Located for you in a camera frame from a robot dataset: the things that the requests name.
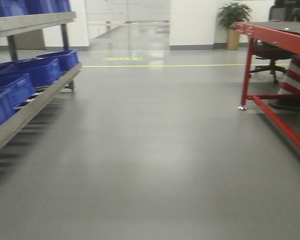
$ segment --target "table leg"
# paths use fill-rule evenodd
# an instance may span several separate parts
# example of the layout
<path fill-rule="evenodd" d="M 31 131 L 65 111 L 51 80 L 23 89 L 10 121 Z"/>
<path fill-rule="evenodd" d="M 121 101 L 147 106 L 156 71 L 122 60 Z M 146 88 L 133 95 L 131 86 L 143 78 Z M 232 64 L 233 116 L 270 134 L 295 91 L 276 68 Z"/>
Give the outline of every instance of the table leg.
<path fill-rule="evenodd" d="M 240 111 L 247 110 L 246 102 L 247 102 L 247 95 L 248 95 L 249 80 L 251 78 L 250 69 L 251 69 L 253 49 L 254 49 L 254 38 L 249 38 L 248 53 L 246 56 L 245 72 L 244 72 L 244 79 L 242 84 L 241 102 L 240 102 L 240 106 L 238 107 Z"/>

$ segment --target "green plant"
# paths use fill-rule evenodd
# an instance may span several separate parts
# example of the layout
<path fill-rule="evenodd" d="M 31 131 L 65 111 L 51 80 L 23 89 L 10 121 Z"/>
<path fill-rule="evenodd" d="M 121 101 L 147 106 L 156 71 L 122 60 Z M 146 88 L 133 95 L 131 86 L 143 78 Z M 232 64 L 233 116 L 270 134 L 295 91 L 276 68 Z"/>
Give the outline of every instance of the green plant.
<path fill-rule="evenodd" d="M 224 29 L 231 29 L 234 22 L 243 22 L 250 20 L 252 9 L 243 3 L 230 2 L 219 8 L 218 18 L 219 25 Z"/>

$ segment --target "red workbench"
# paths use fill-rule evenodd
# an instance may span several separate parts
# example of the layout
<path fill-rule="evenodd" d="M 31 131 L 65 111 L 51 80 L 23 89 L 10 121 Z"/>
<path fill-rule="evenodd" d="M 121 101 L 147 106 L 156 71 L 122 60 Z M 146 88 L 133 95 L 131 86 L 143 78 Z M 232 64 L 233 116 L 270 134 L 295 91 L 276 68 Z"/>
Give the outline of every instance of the red workbench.
<path fill-rule="evenodd" d="M 235 25 L 237 31 L 248 36 L 248 51 L 239 110 L 246 111 L 246 101 L 254 101 L 269 119 L 300 149 L 300 137 L 263 101 L 265 99 L 300 99 L 300 95 L 248 94 L 252 56 L 259 51 L 255 48 L 255 40 L 300 55 L 300 22 L 237 22 Z"/>

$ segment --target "gold planter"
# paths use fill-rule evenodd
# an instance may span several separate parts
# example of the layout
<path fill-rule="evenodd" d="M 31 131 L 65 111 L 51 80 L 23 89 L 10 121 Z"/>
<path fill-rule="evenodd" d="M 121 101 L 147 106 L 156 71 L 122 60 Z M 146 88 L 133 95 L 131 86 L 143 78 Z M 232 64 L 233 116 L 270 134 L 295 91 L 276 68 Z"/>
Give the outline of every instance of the gold planter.
<path fill-rule="evenodd" d="M 227 35 L 227 49 L 238 50 L 240 41 L 240 32 L 229 29 Z"/>

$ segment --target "black office chair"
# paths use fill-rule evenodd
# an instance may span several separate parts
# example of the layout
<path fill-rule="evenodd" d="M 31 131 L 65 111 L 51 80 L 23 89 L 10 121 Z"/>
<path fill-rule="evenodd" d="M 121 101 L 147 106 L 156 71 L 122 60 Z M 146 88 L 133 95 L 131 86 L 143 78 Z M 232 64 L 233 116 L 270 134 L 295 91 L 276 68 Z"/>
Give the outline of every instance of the black office chair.
<path fill-rule="evenodd" d="M 295 8 L 300 8 L 300 0 L 276 0 L 270 8 L 268 19 L 269 21 L 290 21 Z M 256 66 L 250 73 L 270 71 L 270 74 L 273 76 L 273 83 L 277 84 L 279 81 L 277 80 L 276 71 L 285 74 L 287 70 L 282 66 L 277 66 L 276 61 L 291 59 L 293 53 L 269 43 L 258 41 L 255 42 L 254 49 L 256 59 L 270 60 L 270 63 L 266 66 Z"/>

